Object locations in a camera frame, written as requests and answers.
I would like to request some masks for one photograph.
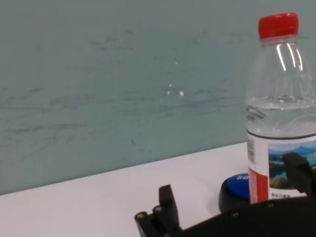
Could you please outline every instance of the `teal wall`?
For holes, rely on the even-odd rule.
[[[0,194],[245,141],[263,15],[312,0],[1,0]]]

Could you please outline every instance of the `bottle neck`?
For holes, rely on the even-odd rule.
[[[288,37],[279,37],[272,39],[264,39],[261,41],[261,45],[263,47],[273,44],[281,44],[281,43],[296,43],[297,36],[288,36]]]

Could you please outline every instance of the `white table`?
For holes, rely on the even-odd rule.
[[[246,144],[0,196],[3,237],[139,237],[134,215],[151,213],[171,184],[180,225],[219,213],[221,183],[247,172]]]

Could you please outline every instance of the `plastic water bottle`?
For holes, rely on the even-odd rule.
[[[295,13],[259,21],[262,47],[245,100],[251,203],[302,195],[287,180],[285,154],[316,165],[316,82],[296,44],[298,26]]]

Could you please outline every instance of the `blue button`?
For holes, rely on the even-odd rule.
[[[227,182],[229,192],[236,198],[249,201],[250,197],[248,180],[248,174],[238,174],[229,178]]]

